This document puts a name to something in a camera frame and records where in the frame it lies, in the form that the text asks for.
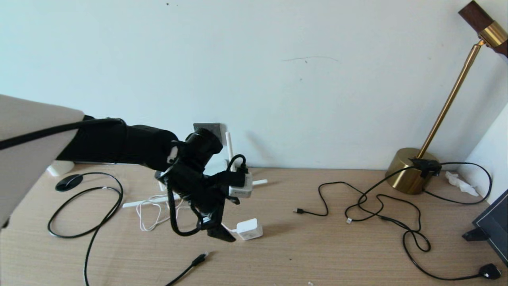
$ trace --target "white tissue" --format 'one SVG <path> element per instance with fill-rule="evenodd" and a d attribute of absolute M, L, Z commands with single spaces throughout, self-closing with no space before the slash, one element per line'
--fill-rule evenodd
<path fill-rule="evenodd" d="M 478 193 L 476 192 L 476 190 L 473 187 L 471 187 L 471 185 L 469 185 L 468 183 L 459 179 L 458 174 L 452 174 L 450 172 L 446 172 L 444 174 L 444 176 L 448 179 L 450 184 L 458 187 L 461 191 L 468 193 L 470 195 L 473 195 L 473 196 L 478 196 Z"/>

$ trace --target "white power adapter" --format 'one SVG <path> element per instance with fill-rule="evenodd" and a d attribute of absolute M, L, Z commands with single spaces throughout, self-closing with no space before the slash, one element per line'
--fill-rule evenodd
<path fill-rule="evenodd" d="M 243 187 L 229 186 L 229 196 L 248 198 L 252 193 L 252 174 L 245 174 L 245 184 Z"/>
<path fill-rule="evenodd" d="M 263 235 L 263 227 L 258 224 L 258 219 L 242 221 L 236 224 L 236 233 L 243 239 L 249 240 Z"/>

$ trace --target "wall socket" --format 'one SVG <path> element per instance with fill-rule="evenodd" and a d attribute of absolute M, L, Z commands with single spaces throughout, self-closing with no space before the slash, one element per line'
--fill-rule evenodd
<path fill-rule="evenodd" d="M 217 138 L 219 138 L 219 141 L 221 144 L 223 143 L 223 134 L 220 129 L 221 124 L 220 123 L 194 123 L 194 130 L 197 128 L 205 128 L 208 131 L 211 131 Z"/>

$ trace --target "desk lamp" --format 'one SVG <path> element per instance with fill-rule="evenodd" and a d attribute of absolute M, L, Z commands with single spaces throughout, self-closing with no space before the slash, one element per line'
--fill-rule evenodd
<path fill-rule="evenodd" d="M 471 25 L 471 27 L 478 33 L 480 41 L 477 44 L 473 45 L 471 51 L 469 52 L 459 77 L 457 78 L 457 81 L 455 82 L 455 85 L 453 86 L 452 91 L 450 92 L 450 95 L 448 96 L 448 99 L 446 100 L 446 103 L 441 110 L 441 113 L 437 117 L 434 126 L 430 130 L 427 139 L 423 143 L 423 146 L 419 150 L 415 148 L 403 148 L 397 151 L 392 163 L 390 164 L 390 167 L 386 172 L 386 177 L 400 169 L 414 166 L 415 159 L 437 161 L 434 156 L 427 153 L 427 148 L 432 142 L 432 139 L 434 138 L 434 135 L 441 125 L 441 122 L 450 109 L 455 96 L 459 92 L 459 89 L 464 79 L 466 78 L 467 72 L 473 65 L 474 59 L 478 55 L 478 52 L 483 45 L 487 45 L 496 53 L 501 54 L 505 60 L 508 58 L 508 36 L 506 31 L 503 30 L 503 28 L 496 21 L 494 21 L 482 9 L 482 7 L 480 7 L 475 1 L 471 1 L 467 6 L 459 11 L 459 15 L 462 16 L 462 18 L 464 18 L 464 20 L 466 20 L 466 22 Z M 418 194 L 423 191 L 425 186 L 429 183 L 431 177 L 432 173 L 430 172 L 426 172 L 426 174 L 424 174 L 418 168 L 410 168 L 388 178 L 387 182 L 396 190 L 399 190 L 403 193 Z"/>

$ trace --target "wooden desk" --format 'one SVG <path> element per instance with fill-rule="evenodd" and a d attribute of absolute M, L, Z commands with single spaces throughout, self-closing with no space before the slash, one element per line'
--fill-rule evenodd
<path fill-rule="evenodd" d="M 158 193 L 153 171 L 140 166 L 79 165 L 74 171 L 105 171 L 117 176 L 125 188 L 124 202 Z M 315 286 L 507 285 L 506 266 L 490 246 L 461 238 L 487 204 L 455 205 L 426 194 L 406 195 L 388 184 L 369 196 L 366 206 L 372 209 L 379 207 L 374 197 L 378 192 L 409 199 L 421 208 L 423 233 L 431 241 L 432 250 L 420 252 L 409 239 L 408 244 L 415 259 L 431 273 L 445 277 L 472 275 L 487 263 L 495 263 L 503 271 L 503 277 L 496 281 L 477 278 L 447 282 L 426 276 L 410 262 L 402 248 L 401 228 L 377 218 L 346 224 L 344 209 L 357 201 L 358 193 L 345 185 L 324 188 L 330 216 L 292 212 L 296 207 L 324 211 L 316 190 L 320 183 L 344 180 L 366 190 L 383 178 L 383 171 L 251 171 L 255 179 L 268 179 L 270 184 L 257 187 L 252 198 L 243 199 L 239 206 L 227 203 L 224 223 L 235 227 L 237 222 L 256 217 L 263 225 L 263 237 L 226 243 L 200 232 L 184 238 L 171 231 L 169 222 L 146 233 L 139 230 L 134 209 L 121 209 L 95 240 L 88 268 L 90 284 L 165 285 L 208 250 L 211 255 L 207 261 L 178 285 L 304 286 L 309 281 Z M 0 233 L 3 285 L 84 285 L 82 268 L 91 235 L 59 239 L 48 234 L 46 224 L 72 194 L 88 187 L 116 185 L 105 176 L 88 176 L 76 189 L 58 193 L 54 191 L 57 181 L 44 174 L 16 209 L 9 227 Z M 444 178 L 435 178 L 429 189 L 456 199 L 471 199 Z M 82 232 L 97 224 L 115 200 L 115 193 L 108 190 L 87 194 L 62 211 L 55 229 L 63 234 Z M 385 215 L 415 226 L 413 208 L 385 201 Z M 185 216 L 194 219 L 191 212 L 183 211 L 179 220 Z"/>

